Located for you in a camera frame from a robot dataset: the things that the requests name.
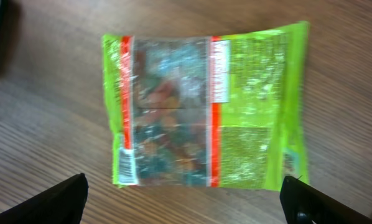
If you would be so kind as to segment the green snack bag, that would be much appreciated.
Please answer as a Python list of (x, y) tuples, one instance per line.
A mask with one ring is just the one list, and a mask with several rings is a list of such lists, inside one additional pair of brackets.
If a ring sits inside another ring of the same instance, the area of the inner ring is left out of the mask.
[(301, 92), (309, 23), (244, 34), (105, 34), (118, 187), (281, 189), (309, 182)]

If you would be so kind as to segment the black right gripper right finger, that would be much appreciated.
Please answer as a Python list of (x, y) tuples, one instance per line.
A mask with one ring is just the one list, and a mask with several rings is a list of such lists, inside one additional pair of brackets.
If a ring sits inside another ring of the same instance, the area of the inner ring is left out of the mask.
[(284, 177), (279, 198), (288, 224), (372, 223), (372, 219), (293, 176)]

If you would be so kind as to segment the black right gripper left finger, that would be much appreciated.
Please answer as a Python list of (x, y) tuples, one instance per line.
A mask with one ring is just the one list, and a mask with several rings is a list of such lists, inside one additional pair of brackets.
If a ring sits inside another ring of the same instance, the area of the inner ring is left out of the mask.
[(84, 173), (0, 213), (0, 224), (79, 224), (88, 198)]

